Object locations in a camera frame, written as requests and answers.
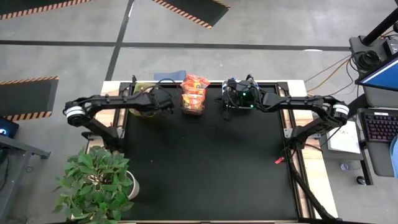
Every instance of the computer monitor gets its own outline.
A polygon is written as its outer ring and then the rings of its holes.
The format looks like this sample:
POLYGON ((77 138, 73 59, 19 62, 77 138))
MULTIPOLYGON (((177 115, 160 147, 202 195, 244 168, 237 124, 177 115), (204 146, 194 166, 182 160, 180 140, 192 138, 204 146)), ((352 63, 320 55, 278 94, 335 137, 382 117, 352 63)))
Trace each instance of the computer monitor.
POLYGON ((360 76, 355 84, 398 91, 398 53, 385 60, 376 69, 360 76))

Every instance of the concrete floor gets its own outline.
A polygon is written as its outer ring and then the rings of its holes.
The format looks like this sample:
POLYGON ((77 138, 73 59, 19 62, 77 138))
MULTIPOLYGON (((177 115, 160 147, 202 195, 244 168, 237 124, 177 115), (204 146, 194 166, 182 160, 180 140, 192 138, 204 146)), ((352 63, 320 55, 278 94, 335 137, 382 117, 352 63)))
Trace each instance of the concrete floor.
MULTIPOLYGON (((0 21, 0 40, 115 42, 128 0, 94 0, 31 16, 0 21)), ((184 42, 206 44, 267 44, 348 46, 351 36, 367 34, 396 8, 393 0, 223 0, 231 10, 204 29, 150 0, 135 0, 124 42, 184 42)), ((10 222, 50 223, 64 220, 51 214, 57 194, 55 177, 63 174, 66 158, 86 141, 82 129, 66 123, 64 103, 97 94, 105 79, 113 47, 56 47, 0 45, 1 80, 58 75, 60 82, 50 118, 19 122, 17 138, 52 152, 47 161, 32 159, 35 170, 26 174, 10 214, 10 222)), ((349 52, 298 50, 209 50, 122 48, 112 80, 153 79, 154 72, 186 70, 209 79, 245 77, 301 79, 327 68, 349 52)), ((327 71, 306 83, 320 83, 327 71)), ((341 69, 313 93, 325 95, 347 85, 341 69)), ((353 86, 336 97, 356 98, 353 86)), ((343 172, 340 161, 326 160, 339 217, 371 223, 396 223, 398 181, 377 177, 375 185, 357 185, 356 171, 343 172)))

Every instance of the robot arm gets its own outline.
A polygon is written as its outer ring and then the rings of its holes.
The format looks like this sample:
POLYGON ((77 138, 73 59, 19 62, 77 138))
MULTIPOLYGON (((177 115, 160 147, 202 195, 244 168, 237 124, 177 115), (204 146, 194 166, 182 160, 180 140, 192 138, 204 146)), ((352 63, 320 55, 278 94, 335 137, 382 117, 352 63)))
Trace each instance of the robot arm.
POLYGON ((311 110, 319 118, 293 129, 290 136, 291 148, 303 149, 307 138, 313 134, 325 134, 347 123, 349 109, 343 102, 332 96, 282 97, 265 93, 262 97, 263 112, 278 110, 311 110))
POLYGON ((68 124, 74 127, 84 126, 92 133, 102 137, 104 145, 110 151, 120 150, 122 142, 115 127, 106 127, 95 119, 95 114, 101 110, 132 108, 141 114, 168 110, 172 113, 174 103, 170 93, 154 87, 151 91, 141 91, 132 96, 99 96, 79 98, 65 104, 63 110, 68 124))
POLYGON ((311 110, 319 118, 305 126, 297 126, 289 137, 291 149, 303 149, 307 138, 313 134, 325 134, 334 128, 344 126, 348 119, 347 105, 332 96, 283 97, 267 93, 248 75, 246 80, 230 79, 223 89, 223 109, 225 118, 230 118, 232 108, 256 108, 265 113, 279 110, 311 110))

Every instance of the orange snack bag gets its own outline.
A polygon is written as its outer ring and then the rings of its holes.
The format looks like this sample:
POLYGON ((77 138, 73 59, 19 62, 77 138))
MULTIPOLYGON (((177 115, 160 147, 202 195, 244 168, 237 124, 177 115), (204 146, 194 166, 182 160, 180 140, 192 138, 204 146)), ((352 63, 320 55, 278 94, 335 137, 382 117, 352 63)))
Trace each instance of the orange snack bag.
POLYGON ((202 114, 205 109, 206 87, 210 82, 206 78, 188 74, 181 83, 183 90, 181 108, 185 113, 202 114))

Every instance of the orange cable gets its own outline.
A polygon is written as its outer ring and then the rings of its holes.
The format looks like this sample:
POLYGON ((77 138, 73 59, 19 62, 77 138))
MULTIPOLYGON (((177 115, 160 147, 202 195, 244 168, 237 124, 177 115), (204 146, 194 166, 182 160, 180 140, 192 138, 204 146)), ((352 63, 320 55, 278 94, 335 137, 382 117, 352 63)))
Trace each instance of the orange cable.
POLYGON ((339 65, 339 66, 338 66, 338 67, 337 67, 325 80, 323 80, 323 81, 322 81, 319 85, 317 85, 316 87, 310 89, 308 92, 310 92, 310 91, 312 91, 312 90, 315 90, 315 89, 319 88, 320 86, 322 86, 326 81, 328 81, 328 80, 337 72, 337 70, 339 70, 344 64, 348 63, 349 60, 350 60, 350 58, 347 59, 347 60, 345 60, 345 61, 344 61, 341 65, 339 65))
POLYGON ((390 34, 392 32, 393 32, 393 30, 390 30, 389 32, 386 32, 385 34, 380 35, 380 37, 385 37, 387 34, 390 34))

